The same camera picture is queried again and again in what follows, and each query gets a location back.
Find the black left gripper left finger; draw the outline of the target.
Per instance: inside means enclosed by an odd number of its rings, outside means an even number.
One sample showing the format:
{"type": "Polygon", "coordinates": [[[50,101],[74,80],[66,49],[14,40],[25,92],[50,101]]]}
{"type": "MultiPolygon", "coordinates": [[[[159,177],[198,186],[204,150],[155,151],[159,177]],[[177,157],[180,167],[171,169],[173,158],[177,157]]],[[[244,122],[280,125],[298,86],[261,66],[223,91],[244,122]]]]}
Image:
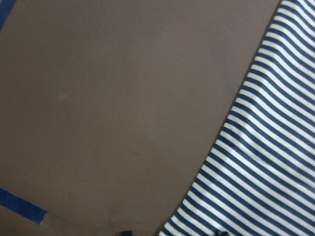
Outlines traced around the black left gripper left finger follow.
{"type": "Polygon", "coordinates": [[[120,232],[120,236],[133,236],[132,231],[122,231],[120,232]]]}

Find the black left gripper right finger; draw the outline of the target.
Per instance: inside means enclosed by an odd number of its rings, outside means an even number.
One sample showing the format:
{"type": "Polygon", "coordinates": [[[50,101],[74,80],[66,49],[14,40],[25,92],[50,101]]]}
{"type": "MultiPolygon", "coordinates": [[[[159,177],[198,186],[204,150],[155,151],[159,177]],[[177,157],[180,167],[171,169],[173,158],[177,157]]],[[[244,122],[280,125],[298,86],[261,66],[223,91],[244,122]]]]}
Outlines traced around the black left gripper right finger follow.
{"type": "Polygon", "coordinates": [[[215,232],[215,236],[229,236],[229,233],[226,231],[217,231],[215,232]]]}

